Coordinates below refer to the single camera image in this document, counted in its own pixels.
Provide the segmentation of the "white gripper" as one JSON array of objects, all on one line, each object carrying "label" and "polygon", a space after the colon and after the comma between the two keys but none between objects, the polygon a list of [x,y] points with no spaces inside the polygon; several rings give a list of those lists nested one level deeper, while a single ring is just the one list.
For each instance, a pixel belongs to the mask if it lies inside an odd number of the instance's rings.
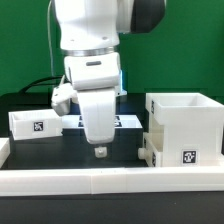
[{"label": "white gripper", "polygon": [[[66,76],[77,91],[87,141],[90,144],[111,142],[115,135],[115,87],[119,84],[119,54],[67,56],[64,65]],[[99,145],[94,152],[97,158],[105,158],[107,147]]]}]

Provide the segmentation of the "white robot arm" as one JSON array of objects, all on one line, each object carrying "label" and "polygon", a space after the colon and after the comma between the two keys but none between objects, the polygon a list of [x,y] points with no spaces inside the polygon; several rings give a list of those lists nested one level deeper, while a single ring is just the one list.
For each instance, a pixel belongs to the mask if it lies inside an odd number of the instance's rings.
[{"label": "white robot arm", "polygon": [[77,103],[86,139],[103,158],[115,136],[121,90],[118,35],[152,31],[165,15],[166,0],[53,0],[53,6],[65,75],[53,90],[52,107],[63,116]]}]

